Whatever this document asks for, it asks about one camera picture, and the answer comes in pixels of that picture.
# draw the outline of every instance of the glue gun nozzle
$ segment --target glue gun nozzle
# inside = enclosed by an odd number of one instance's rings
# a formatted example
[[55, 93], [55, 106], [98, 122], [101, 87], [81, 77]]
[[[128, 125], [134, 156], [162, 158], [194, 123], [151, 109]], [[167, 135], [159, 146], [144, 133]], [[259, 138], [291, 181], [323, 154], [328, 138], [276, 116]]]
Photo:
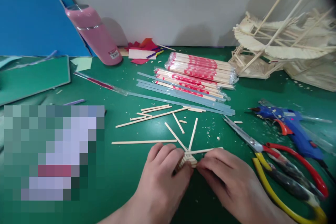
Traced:
[[256, 107], [256, 108], [248, 108], [249, 110], [252, 110], [254, 112], [259, 112], [260, 111], [260, 108], [259, 107]]

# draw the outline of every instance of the cable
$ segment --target cable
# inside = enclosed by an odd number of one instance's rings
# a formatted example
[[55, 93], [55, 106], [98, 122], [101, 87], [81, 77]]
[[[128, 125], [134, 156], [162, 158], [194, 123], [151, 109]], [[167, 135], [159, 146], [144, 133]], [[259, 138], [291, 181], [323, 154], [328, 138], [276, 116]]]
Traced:
[[336, 179], [334, 178], [334, 176], [331, 174], [331, 172], [328, 169], [327, 164], [320, 159], [316, 159], [316, 161], [320, 164], [320, 166], [325, 170], [325, 172], [328, 174], [328, 176], [330, 177], [330, 179], [334, 182], [334, 184], [336, 184]]

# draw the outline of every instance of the finger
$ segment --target finger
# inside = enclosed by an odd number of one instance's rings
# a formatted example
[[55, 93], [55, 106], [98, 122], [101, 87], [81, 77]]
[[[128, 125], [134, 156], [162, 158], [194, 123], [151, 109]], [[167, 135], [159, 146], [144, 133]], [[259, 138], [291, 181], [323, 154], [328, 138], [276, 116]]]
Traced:
[[164, 169], [166, 169], [170, 174], [173, 173], [175, 167], [179, 161], [184, 157], [184, 151], [180, 148], [172, 150], [166, 159], [162, 162]]
[[163, 143], [155, 144], [148, 153], [147, 162], [152, 162], [162, 147]]
[[182, 189], [182, 191], [185, 191], [189, 185], [190, 178], [193, 173], [194, 169], [191, 167], [190, 161], [185, 162], [181, 170], [179, 170], [173, 177], [173, 180], [176, 181], [178, 188]]
[[176, 146], [172, 143], [163, 146], [159, 153], [156, 155], [155, 162], [161, 164], [169, 155], [169, 153], [174, 149], [176, 149]]
[[231, 168], [238, 168], [240, 162], [242, 161], [239, 157], [233, 155], [227, 150], [216, 148], [205, 154], [207, 158], [217, 158]]
[[235, 182], [233, 169], [216, 158], [205, 157], [197, 163], [197, 167], [213, 171], [225, 184], [231, 185]]
[[206, 182], [213, 190], [213, 192], [217, 195], [218, 199], [223, 204], [223, 206], [227, 207], [230, 197], [226, 189], [223, 187], [223, 184], [221, 183], [220, 179], [210, 170], [203, 169], [200, 167], [197, 167], [197, 170], [205, 178]]

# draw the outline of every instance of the bottle label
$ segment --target bottle label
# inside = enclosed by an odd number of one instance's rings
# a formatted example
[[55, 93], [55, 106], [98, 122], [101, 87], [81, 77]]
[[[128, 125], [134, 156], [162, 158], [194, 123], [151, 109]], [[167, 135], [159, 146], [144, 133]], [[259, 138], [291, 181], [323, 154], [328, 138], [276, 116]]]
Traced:
[[119, 51], [117, 49], [114, 49], [110, 52], [108, 52], [109, 55], [111, 56], [111, 58], [114, 60], [115, 58], [119, 57], [120, 54], [119, 54]]

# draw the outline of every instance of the red pliers handle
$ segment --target red pliers handle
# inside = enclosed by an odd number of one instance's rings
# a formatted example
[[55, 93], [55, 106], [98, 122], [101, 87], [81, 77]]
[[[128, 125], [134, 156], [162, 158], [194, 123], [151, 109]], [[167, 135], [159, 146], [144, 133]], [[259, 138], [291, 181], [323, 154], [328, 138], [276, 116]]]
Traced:
[[306, 159], [304, 159], [304, 157], [302, 157], [299, 153], [297, 153], [296, 151], [294, 151], [293, 149], [287, 146], [283, 146], [283, 145], [279, 145], [275, 143], [269, 143], [269, 142], [266, 143], [266, 146], [264, 146], [264, 151], [273, 155], [276, 158], [279, 158], [280, 154], [272, 150], [271, 148], [286, 151], [292, 156], [294, 156], [296, 159], [298, 159], [306, 167], [306, 169], [309, 171], [309, 173], [313, 177], [313, 180], [316, 183], [317, 189], [323, 194], [325, 198], [328, 197], [329, 193], [328, 193], [328, 188], [325, 182], [323, 181], [319, 173], [315, 170], [315, 168]]

